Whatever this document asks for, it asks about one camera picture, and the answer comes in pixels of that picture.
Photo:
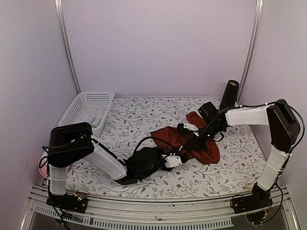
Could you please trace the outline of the dark red towel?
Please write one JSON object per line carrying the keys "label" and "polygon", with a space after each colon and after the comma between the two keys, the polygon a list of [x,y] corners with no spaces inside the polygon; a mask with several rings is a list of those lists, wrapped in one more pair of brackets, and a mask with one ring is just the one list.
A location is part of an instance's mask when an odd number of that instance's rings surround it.
{"label": "dark red towel", "polygon": [[169,145],[163,142],[166,141],[172,146],[179,149],[183,146],[181,152],[187,154],[189,159],[197,159],[200,163],[217,164],[220,160],[220,152],[217,144],[212,140],[203,140],[201,138],[193,142],[197,137],[192,132],[179,131],[176,127],[166,126],[162,129],[151,132],[151,136],[158,138],[154,140],[155,144],[163,147],[166,150],[172,149]]}

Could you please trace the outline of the blue orange patterned towel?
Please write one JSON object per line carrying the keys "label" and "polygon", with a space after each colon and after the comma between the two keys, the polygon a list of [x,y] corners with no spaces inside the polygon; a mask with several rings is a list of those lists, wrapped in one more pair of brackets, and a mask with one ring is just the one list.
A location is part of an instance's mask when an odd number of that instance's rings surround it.
{"label": "blue orange patterned towel", "polygon": [[102,124],[103,124],[103,118],[102,117],[96,116],[90,121],[90,125],[92,126],[92,128],[99,128],[99,127],[101,127]]}

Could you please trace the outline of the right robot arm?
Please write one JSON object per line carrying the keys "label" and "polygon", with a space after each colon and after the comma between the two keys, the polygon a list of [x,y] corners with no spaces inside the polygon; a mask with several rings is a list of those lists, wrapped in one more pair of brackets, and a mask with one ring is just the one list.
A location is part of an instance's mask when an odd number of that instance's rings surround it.
{"label": "right robot arm", "polygon": [[262,175],[255,184],[254,189],[258,191],[248,199],[248,205],[252,209],[258,209],[267,200],[265,192],[268,192],[283,174],[290,156],[305,135],[306,125],[302,116],[284,99],[224,109],[217,109],[213,103],[207,102],[198,112],[207,124],[193,132],[186,145],[187,149],[204,148],[207,141],[229,127],[249,126],[258,142],[263,140],[260,131],[266,131],[265,138],[270,141],[270,152]]}

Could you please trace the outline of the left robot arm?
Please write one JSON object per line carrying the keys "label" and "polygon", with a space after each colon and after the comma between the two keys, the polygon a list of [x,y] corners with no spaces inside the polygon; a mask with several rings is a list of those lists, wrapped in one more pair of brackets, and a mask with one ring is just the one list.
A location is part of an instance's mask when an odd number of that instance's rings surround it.
{"label": "left robot arm", "polygon": [[170,143],[167,146],[169,150],[163,147],[135,149],[131,157],[121,160],[93,137],[89,123],[55,127],[50,132],[48,146],[42,147],[47,153],[49,192],[61,208],[71,204],[71,197],[66,194],[68,168],[79,160],[95,165],[120,185],[136,184],[169,167],[167,157],[178,150]]}

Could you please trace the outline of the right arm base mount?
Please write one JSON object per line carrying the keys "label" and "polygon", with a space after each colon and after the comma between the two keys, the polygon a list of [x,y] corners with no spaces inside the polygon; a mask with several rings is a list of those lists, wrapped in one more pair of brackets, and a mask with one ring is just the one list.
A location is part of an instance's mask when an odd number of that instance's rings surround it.
{"label": "right arm base mount", "polygon": [[265,191],[255,184],[251,195],[235,195],[230,200],[230,206],[235,214],[269,207],[273,204],[270,192],[270,189]]}

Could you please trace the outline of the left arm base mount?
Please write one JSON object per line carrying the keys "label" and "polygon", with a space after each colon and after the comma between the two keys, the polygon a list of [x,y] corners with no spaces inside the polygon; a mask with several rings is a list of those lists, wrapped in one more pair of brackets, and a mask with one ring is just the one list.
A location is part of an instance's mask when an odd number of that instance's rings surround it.
{"label": "left arm base mount", "polygon": [[84,214],[87,209],[88,199],[68,194],[53,195],[49,193],[46,204],[61,210]]}

